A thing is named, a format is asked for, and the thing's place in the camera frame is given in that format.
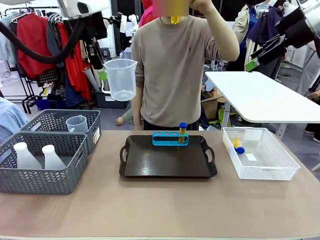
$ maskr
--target hose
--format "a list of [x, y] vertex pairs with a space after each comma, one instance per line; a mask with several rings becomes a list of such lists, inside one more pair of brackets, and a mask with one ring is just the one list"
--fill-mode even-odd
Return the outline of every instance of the hose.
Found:
[[43, 56], [24, 45], [24, 43], [2, 22], [0, 22], [0, 32], [8, 38], [18, 50], [25, 53], [30, 58], [43, 64], [58, 64], [67, 59], [71, 51], [75, 48], [81, 34], [85, 28], [85, 21], [81, 18], [76, 22], [76, 26], [65, 47], [56, 56]]

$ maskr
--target sticker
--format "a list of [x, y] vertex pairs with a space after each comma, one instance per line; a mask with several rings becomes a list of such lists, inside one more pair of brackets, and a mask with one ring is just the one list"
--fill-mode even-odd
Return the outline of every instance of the sticker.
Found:
[[253, 155], [252, 153], [246, 153], [245, 155], [248, 158], [248, 160], [251, 161], [251, 162], [257, 162], [258, 161], [256, 159], [255, 155]]
[[260, 141], [263, 130], [245, 130], [243, 141]]
[[116, 100], [114, 100], [112, 96], [105, 96], [105, 101], [106, 102], [115, 102]]
[[98, 129], [95, 131], [94, 135], [93, 135], [93, 142], [94, 142], [94, 145], [97, 144], [99, 138], [100, 138], [100, 127], [98, 127]]

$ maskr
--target black tray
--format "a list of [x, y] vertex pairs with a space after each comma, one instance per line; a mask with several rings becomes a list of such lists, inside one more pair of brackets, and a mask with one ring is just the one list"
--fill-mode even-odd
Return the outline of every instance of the black tray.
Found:
[[120, 151], [120, 160], [119, 173], [128, 178], [209, 179], [218, 173], [215, 153], [203, 136], [189, 136], [188, 146], [153, 146], [151, 135], [132, 135]]

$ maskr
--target blue cap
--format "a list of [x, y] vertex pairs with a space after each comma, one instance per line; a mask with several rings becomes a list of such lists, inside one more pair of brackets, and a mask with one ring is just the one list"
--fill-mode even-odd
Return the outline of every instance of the blue cap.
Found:
[[237, 149], [236, 149], [236, 152], [238, 153], [238, 154], [244, 154], [245, 153], [245, 148], [243, 147], [243, 146], [240, 146], [240, 147], [238, 147]]
[[182, 129], [186, 129], [188, 126], [188, 124], [186, 124], [185, 122], [180, 123], [180, 128]]

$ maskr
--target tabletop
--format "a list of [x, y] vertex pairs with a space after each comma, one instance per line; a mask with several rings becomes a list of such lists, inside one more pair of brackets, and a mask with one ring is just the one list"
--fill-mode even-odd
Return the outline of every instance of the tabletop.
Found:
[[206, 72], [251, 123], [320, 123], [320, 106], [260, 72]]
[[320, 236], [320, 183], [291, 152], [301, 165], [291, 181], [241, 180], [220, 131], [188, 133], [204, 136], [214, 149], [216, 177], [120, 177], [119, 155], [126, 138], [152, 132], [103, 131], [74, 193], [0, 194], [0, 235], [126, 239]]

